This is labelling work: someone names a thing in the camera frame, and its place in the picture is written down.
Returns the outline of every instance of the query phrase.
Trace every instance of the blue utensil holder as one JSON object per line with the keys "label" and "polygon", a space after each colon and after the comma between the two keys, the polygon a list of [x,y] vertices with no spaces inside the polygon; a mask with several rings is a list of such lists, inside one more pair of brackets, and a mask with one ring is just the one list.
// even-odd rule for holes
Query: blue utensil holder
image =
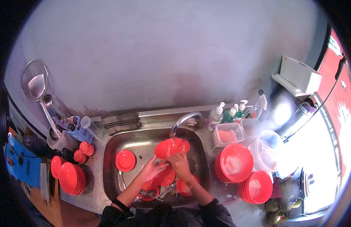
{"label": "blue utensil holder", "polygon": [[92,135],[84,128],[80,126],[80,129],[78,129],[78,125],[80,125],[80,117],[79,116],[74,116],[77,119],[77,124],[76,128],[74,131],[66,131],[68,134],[70,134],[73,138],[75,138],[78,141],[86,141],[87,143],[91,144],[93,141]]}

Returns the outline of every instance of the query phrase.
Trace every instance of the soap dispenser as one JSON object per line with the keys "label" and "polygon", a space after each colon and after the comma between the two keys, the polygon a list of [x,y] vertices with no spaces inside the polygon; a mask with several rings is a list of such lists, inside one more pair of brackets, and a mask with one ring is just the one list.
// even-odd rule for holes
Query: soap dispenser
{"label": "soap dispenser", "polygon": [[235,121],[236,123],[240,123],[241,118],[245,116],[245,105],[247,103],[247,100],[241,100],[241,103],[239,105],[239,111],[235,114]]}
{"label": "soap dispenser", "polygon": [[233,108],[230,110],[226,110],[223,113],[223,119],[221,121],[221,124],[223,123],[232,123],[235,121],[235,114],[239,111],[239,105],[235,104]]}
{"label": "soap dispenser", "polygon": [[223,108],[225,106],[224,102],[220,103],[220,106],[217,107],[215,110],[212,110],[210,115],[208,116],[208,121],[207,121],[207,130],[208,131],[213,131],[215,130],[216,125],[221,123],[223,115]]}

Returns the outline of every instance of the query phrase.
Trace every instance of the kitchen counter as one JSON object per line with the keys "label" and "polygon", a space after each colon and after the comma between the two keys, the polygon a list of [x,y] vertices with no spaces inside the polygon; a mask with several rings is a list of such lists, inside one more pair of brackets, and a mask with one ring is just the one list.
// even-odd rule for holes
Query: kitchen counter
{"label": "kitchen counter", "polygon": [[[217,105],[211,105],[202,107],[186,107],[168,110],[153,110],[139,112],[142,127],[138,130],[147,130],[155,126],[170,129],[175,123],[175,121],[177,121],[179,117],[186,113],[192,111],[200,111],[205,118],[209,115],[209,112],[215,109],[216,107]],[[231,107],[232,105],[226,105],[225,109]],[[95,117],[91,120],[98,121],[98,125],[101,126],[100,117]],[[208,190],[209,193],[211,193],[211,195],[217,198],[219,202],[225,207],[241,201],[237,194],[238,184],[225,184],[221,182],[214,173],[213,165],[218,151],[213,150],[212,133],[208,132],[205,128],[190,128],[184,123],[179,128],[186,128],[192,130],[195,134],[197,134],[197,136],[202,142],[207,159],[208,169],[210,171],[210,187]],[[85,164],[81,165],[83,170],[85,171],[87,182],[84,192],[81,195],[73,196],[66,194],[61,189],[62,200],[72,205],[78,206],[82,209],[98,214],[101,214],[104,208],[111,204],[111,201],[106,195],[104,189],[103,164],[105,147],[112,137],[113,136],[109,136],[107,133],[105,133],[104,137],[100,141],[94,141],[94,154],[91,157],[89,157],[88,161]]]}

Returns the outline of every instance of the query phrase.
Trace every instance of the person's left hand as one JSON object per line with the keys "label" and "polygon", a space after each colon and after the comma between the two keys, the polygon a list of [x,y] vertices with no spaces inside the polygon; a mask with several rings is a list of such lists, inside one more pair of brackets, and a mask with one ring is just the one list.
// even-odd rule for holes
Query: person's left hand
{"label": "person's left hand", "polygon": [[158,173],[160,173],[161,171],[165,170],[165,168],[167,166],[169,166],[169,163],[166,164],[159,164],[159,165],[155,165],[153,164],[153,161],[156,159],[157,157],[154,155],[154,157],[152,157],[143,167],[143,169],[140,171],[139,175],[142,179],[144,179],[144,181],[150,181],[151,179],[153,179]]}

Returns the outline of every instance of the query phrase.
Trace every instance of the tissue box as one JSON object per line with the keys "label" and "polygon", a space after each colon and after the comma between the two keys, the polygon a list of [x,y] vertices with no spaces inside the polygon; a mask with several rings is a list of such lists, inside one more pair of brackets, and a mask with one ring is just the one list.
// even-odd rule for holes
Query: tissue box
{"label": "tissue box", "polygon": [[322,80],[322,76],[313,68],[285,56],[282,58],[280,75],[306,94],[318,91]]}

